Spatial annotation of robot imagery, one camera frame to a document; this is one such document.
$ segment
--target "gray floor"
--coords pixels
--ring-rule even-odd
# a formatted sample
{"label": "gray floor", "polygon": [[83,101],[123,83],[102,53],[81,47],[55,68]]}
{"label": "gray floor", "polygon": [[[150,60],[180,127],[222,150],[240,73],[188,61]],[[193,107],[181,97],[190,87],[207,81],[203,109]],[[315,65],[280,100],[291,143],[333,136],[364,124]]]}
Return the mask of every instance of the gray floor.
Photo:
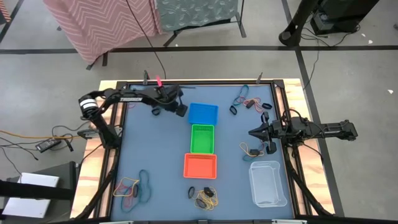
{"label": "gray floor", "polygon": [[[5,0],[12,11],[16,0]],[[299,0],[288,0],[294,14]],[[181,33],[172,45],[281,45],[277,35],[287,25],[280,0],[249,0],[244,8],[248,37],[240,38],[236,24],[190,30]],[[357,34],[347,36],[342,45],[398,45],[398,4],[380,0],[361,23]],[[25,1],[8,30],[0,49],[64,49],[72,45],[42,1]],[[161,46],[170,34],[151,38]],[[330,35],[333,44],[341,34]],[[301,45],[316,45],[302,41]],[[145,39],[126,44],[147,47]],[[317,56],[303,52],[308,73]],[[292,51],[169,52],[159,53],[168,78],[301,78]],[[323,122],[350,119],[359,138],[355,142],[328,139],[328,148],[338,189],[348,217],[398,220],[398,153],[395,139],[398,121],[398,51],[320,52],[312,79],[319,114]],[[77,99],[98,88],[101,80],[138,79],[143,70],[162,74],[152,53],[111,53],[107,67],[95,65],[91,71],[78,54],[0,55],[1,129],[25,135],[49,135],[51,127],[77,127],[80,110]],[[18,138],[7,137],[20,142]],[[35,153],[35,161],[20,149],[6,149],[21,172],[80,161],[85,142],[73,143],[68,150]],[[0,179],[17,172],[0,156]]]}

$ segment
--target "rubber band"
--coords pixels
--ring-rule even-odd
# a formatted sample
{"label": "rubber band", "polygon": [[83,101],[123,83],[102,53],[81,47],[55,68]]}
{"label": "rubber band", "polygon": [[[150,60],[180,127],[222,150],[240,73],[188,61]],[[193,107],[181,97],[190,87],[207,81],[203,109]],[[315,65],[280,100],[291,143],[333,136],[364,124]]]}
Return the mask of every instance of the rubber band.
{"label": "rubber band", "polygon": [[246,97],[249,94],[249,86],[248,85],[243,85],[241,87],[241,90],[239,91],[238,96],[234,99],[234,101],[232,102],[233,106],[238,106],[241,103],[243,103],[243,101],[246,99]]}
{"label": "rubber band", "polygon": [[113,196],[114,196],[114,197],[130,197],[130,196],[132,196],[132,191],[131,191],[130,193],[128,193],[128,194],[126,194],[126,192],[125,192],[124,194],[116,194],[116,193],[120,190],[119,188],[120,188],[120,186],[122,185],[122,182],[123,182],[124,179],[134,181],[134,183],[132,184],[132,186],[129,187],[129,188],[127,188],[126,192],[127,192],[129,189],[132,189],[132,188],[139,182],[139,180],[131,179],[131,178],[128,178],[128,177],[123,177],[123,178],[120,180],[118,186],[117,186],[117,187],[115,188],[115,190],[113,191]]}
{"label": "rubber band", "polygon": [[129,197],[123,197],[122,201],[121,201],[121,210],[124,213],[129,213],[131,212],[135,207],[137,207],[139,204],[145,204],[149,201],[149,199],[152,196],[152,188],[149,185],[149,173],[148,171],[142,169],[139,171],[139,181],[136,182],[138,183],[138,193],[137,193],[137,202],[135,205],[132,206],[132,201],[133,201],[133,188],[134,188],[134,184],[129,187],[124,195],[127,195],[128,191],[131,190],[131,192],[128,195],[131,195]]}
{"label": "rubber band", "polygon": [[[217,197],[216,189],[214,187],[209,187],[209,188],[214,193],[214,196],[212,196],[212,197],[207,196],[205,194],[204,190],[199,190],[199,191],[195,192],[195,193],[197,193],[197,196],[193,197],[193,199],[194,199],[193,205],[196,208],[201,208],[206,211],[212,211],[218,205],[218,197]],[[206,207],[203,208],[203,207],[199,206],[197,204],[197,199],[199,199],[201,202],[203,202],[206,205]]]}
{"label": "rubber band", "polygon": [[260,104],[260,102],[261,102],[260,98],[255,97],[255,98],[251,98],[251,99],[248,99],[248,100],[244,100],[243,101],[243,105],[246,106],[250,101],[254,101],[254,107],[255,107],[255,109],[256,109],[256,111],[258,113],[263,113],[264,112],[264,108]]}
{"label": "rubber band", "polygon": [[239,144],[239,147],[244,151],[244,153],[246,153],[246,154],[247,154],[248,156],[250,156],[250,157],[259,157],[259,156],[265,155],[265,152],[264,152],[264,143],[263,143],[263,142],[262,142],[261,145],[260,145],[261,149],[259,149],[260,154],[259,154],[258,156],[251,155],[251,154],[249,153],[249,147],[248,147],[248,145],[246,144],[246,142],[241,142],[241,143]]}

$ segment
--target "black clamp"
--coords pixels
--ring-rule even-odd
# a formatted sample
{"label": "black clamp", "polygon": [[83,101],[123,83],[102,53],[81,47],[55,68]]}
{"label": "black clamp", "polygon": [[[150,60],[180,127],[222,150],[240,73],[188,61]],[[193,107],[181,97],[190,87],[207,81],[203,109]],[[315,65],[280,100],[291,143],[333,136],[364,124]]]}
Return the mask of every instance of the black clamp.
{"label": "black clamp", "polygon": [[213,197],[214,196],[214,192],[212,192],[209,187],[205,187],[203,189],[203,191],[204,191],[205,195],[207,195],[209,197]]}
{"label": "black clamp", "polygon": [[260,150],[258,149],[250,149],[249,154],[252,156],[259,156],[260,155]]}
{"label": "black clamp", "polygon": [[247,103],[246,108],[249,109],[252,107],[256,102],[254,100],[251,100],[249,103]]}

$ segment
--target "red basket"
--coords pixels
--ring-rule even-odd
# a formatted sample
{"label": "red basket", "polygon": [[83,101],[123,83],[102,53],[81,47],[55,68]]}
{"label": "red basket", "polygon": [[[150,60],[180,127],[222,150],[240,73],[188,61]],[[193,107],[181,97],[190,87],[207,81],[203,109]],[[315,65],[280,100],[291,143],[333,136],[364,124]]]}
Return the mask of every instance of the red basket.
{"label": "red basket", "polygon": [[216,154],[185,154],[184,177],[199,179],[217,178]]}

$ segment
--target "power adapter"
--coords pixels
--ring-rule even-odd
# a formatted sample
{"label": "power adapter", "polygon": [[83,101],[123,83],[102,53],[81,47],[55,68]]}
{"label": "power adapter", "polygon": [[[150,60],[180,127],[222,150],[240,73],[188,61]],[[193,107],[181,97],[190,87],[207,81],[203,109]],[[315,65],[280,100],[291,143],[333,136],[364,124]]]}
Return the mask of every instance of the power adapter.
{"label": "power adapter", "polygon": [[55,139],[55,138],[49,138],[39,144],[37,144],[35,147],[37,150],[39,150],[40,153],[43,153],[47,151],[48,149],[51,149],[54,146],[57,146],[61,143],[61,139]]}

